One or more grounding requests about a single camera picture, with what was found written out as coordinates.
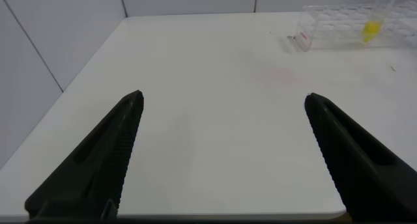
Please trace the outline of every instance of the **yellow test tube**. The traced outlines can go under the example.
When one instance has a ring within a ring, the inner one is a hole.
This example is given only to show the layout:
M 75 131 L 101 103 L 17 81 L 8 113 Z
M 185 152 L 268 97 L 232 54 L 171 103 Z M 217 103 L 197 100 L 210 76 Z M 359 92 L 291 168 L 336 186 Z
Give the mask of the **yellow test tube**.
M 390 13 L 395 0 L 377 0 L 369 15 L 369 20 L 362 31 L 362 40 L 367 44 L 376 38 L 384 24 L 385 17 Z

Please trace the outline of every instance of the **tile grout line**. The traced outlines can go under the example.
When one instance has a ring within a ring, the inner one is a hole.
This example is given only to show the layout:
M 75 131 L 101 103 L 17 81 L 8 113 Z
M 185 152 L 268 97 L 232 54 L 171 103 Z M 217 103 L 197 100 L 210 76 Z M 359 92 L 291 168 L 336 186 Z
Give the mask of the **tile grout line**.
M 50 68 L 48 67 L 48 65 L 46 64 L 44 58 L 41 56 L 38 48 L 35 46 L 35 44 L 33 43 L 31 37 L 29 37 L 29 34 L 26 32 L 25 28 L 23 28 L 22 23 L 20 23 L 18 17 L 15 15 L 15 13 L 13 12 L 12 8 L 10 7 L 9 3 L 7 3 L 7 0 L 3 0 L 6 4 L 6 7 L 8 8 L 8 10 L 10 11 L 10 13 L 12 14 L 13 18 L 16 20 L 16 22 L 18 22 L 18 25 L 20 27 L 20 29 L 22 29 L 22 31 L 25 33 L 25 36 L 27 37 L 27 39 L 29 39 L 30 43 L 32 44 L 32 47 L 35 49 L 36 53 L 38 54 L 38 56 L 40 57 L 40 59 L 42 60 L 42 62 L 44 63 L 46 69 L 48 70 L 48 72 L 51 74 L 53 80 L 55 81 L 55 83 L 58 85 L 59 89 L 61 90 L 62 93 L 64 93 L 64 90 L 62 89 L 62 87 L 59 85 L 57 79 L 55 78 L 55 76 L 52 74 Z
M 122 1 L 122 5 L 123 5 L 123 10 L 124 10 L 124 16 L 127 18 L 128 17 L 128 11 L 126 10 L 126 5 L 124 4 L 124 0 Z
M 256 4 L 257 4 L 258 0 L 255 0 L 255 5 L 253 6 L 253 13 L 256 12 Z

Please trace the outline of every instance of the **white tabletop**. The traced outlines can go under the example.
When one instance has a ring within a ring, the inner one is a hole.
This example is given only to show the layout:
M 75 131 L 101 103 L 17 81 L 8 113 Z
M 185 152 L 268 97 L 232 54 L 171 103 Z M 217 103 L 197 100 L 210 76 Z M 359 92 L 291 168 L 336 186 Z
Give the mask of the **white tabletop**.
M 136 89 L 145 109 L 119 214 L 341 215 L 309 92 L 417 168 L 415 54 L 294 52 L 297 15 L 125 19 L 0 170 L 0 216 L 26 215 L 26 198 Z

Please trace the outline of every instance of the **yellow liquid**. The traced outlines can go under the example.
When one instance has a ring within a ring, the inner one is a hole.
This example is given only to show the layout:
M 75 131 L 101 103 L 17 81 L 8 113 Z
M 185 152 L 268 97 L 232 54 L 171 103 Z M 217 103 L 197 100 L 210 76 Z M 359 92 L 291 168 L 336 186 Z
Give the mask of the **yellow liquid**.
M 365 44 L 376 38 L 381 31 L 383 20 L 369 20 L 362 31 L 362 37 Z

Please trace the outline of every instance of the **test tube rack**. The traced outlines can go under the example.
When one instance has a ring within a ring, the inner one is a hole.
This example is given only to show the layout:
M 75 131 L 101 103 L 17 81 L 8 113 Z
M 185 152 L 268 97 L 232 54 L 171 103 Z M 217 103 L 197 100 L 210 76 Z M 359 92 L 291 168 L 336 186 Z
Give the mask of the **test tube rack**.
M 311 48 L 412 47 L 417 48 L 417 29 L 407 23 L 417 19 L 417 3 L 394 5 L 378 37 L 362 43 L 362 30 L 374 5 L 304 6 L 292 39 L 303 51 Z

